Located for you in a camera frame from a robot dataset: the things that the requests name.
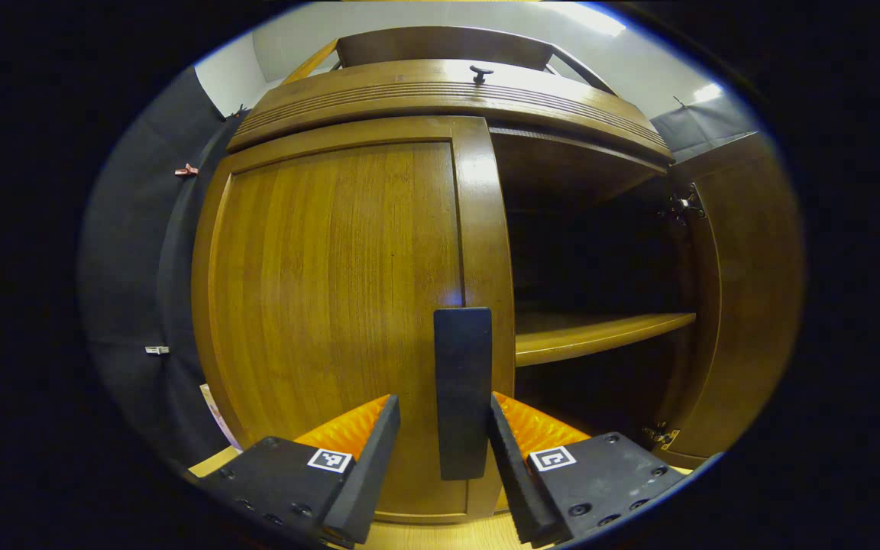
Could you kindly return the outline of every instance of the black curtain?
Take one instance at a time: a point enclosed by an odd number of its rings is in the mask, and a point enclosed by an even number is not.
[[[740,100],[723,95],[651,118],[675,163],[762,129]]]
[[[115,146],[84,216],[78,299],[91,355],[134,429],[184,466],[229,445],[199,390],[189,275],[202,198],[241,119],[219,114],[190,66]],[[199,175],[174,175],[186,163]]]

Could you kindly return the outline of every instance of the wood grain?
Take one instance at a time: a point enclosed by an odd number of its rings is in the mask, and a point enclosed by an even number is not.
[[[399,27],[338,39],[342,66],[391,60],[461,59],[542,70],[552,45],[509,32],[472,27]]]
[[[694,323],[694,313],[652,313],[631,317],[524,312],[516,320],[516,366],[579,358],[667,334]]]
[[[295,438],[395,393],[403,422],[380,518],[489,515],[496,469],[439,480],[432,366],[433,310],[488,306],[493,387],[513,389],[510,260],[483,119],[333,126],[221,166],[199,220],[209,251],[193,255],[193,319],[235,438]]]
[[[671,154],[628,102],[586,84],[504,63],[474,84],[469,60],[396,60],[316,74],[273,88],[230,140],[231,153],[282,135],[394,115],[476,115],[572,133],[650,163]]]
[[[369,539],[355,547],[367,550],[530,550],[532,546],[518,542],[514,521],[510,514],[504,513],[451,526],[401,526],[373,522]]]
[[[315,69],[318,69],[318,65],[321,65],[321,63],[324,62],[325,59],[328,59],[329,55],[332,55],[332,52],[335,51],[335,48],[337,46],[338,39],[328,42],[328,44],[322,47],[322,49],[315,52],[313,56],[305,60],[304,63],[301,63],[301,66],[298,66],[293,73],[284,78],[284,80],[278,85],[278,87],[290,83],[296,83],[297,80],[301,80],[301,78],[307,78],[308,76],[310,76],[310,74],[313,73]]]
[[[240,452],[235,449],[233,445],[230,445],[213,456],[199,462],[196,466],[190,467],[189,472],[192,472],[196,477],[206,477],[216,470],[219,470],[224,464],[237,458],[239,455]]]
[[[572,216],[667,173],[659,164],[586,141],[520,128],[490,130],[509,210],[556,209]]]
[[[785,372],[800,323],[804,249],[796,198],[769,139],[752,134],[671,168],[695,182],[708,217],[689,216],[698,284],[696,351],[669,428],[672,464],[732,445]]]

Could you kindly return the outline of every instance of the wooden cabinet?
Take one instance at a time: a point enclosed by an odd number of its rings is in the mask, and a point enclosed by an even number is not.
[[[353,122],[223,160],[203,206],[199,356],[243,446],[296,438],[398,394],[381,518],[490,515],[500,481],[439,477],[432,314],[486,306],[493,387],[511,393],[509,248],[482,118]]]
[[[192,309],[235,438],[296,438],[395,393],[377,518],[490,515],[490,452],[479,480],[440,480],[433,372],[433,311],[484,306],[494,390],[643,445],[666,420],[680,435],[655,450],[677,466],[724,450],[778,380],[799,311],[795,202],[768,146],[741,140],[746,160],[669,176],[663,140],[598,76],[537,70],[555,46],[472,60],[422,41],[478,29],[438,28],[332,41],[231,140],[199,220]],[[335,48],[345,66],[307,76]],[[476,82],[472,65],[493,73]],[[657,212],[692,181],[707,216],[682,234]]]

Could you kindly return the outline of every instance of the cabinet top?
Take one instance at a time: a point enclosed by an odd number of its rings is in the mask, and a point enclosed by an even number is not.
[[[569,52],[555,44],[510,32],[477,27],[399,27],[362,32],[333,42],[339,66],[359,66],[388,60],[462,59],[548,70],[555,56],[597,90],[617,95],[613,89]]]
[[[492,73],[477,82],[476,69]],[[651,163],[671,161],[650,121],[614,94],[522,66],[453,59],[365,63],[273,88],[241,123],[228,150],[319,126],[397,115],[484,116],[576,135]]]

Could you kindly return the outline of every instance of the white wall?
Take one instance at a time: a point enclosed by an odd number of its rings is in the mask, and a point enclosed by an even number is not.
[[[312,2],[254,29],[254,46],[266,80],[282,79],[332,39],[382,28],[464,25],[492,28],[553,42],[582,60],[647,118],[694,101],[709,76],[678,59],[645,32],[628,27],[617,36],[594,22],[593,8],[551,2]],[[336,56],[325,60],[328,69]],[[563,76],[580,80],[561,63]]]
[[[196,76],[206,95],[223,115],[233,114],[240,104],[244,108],[254,107],[268,89],[251,32],[196,63]]]

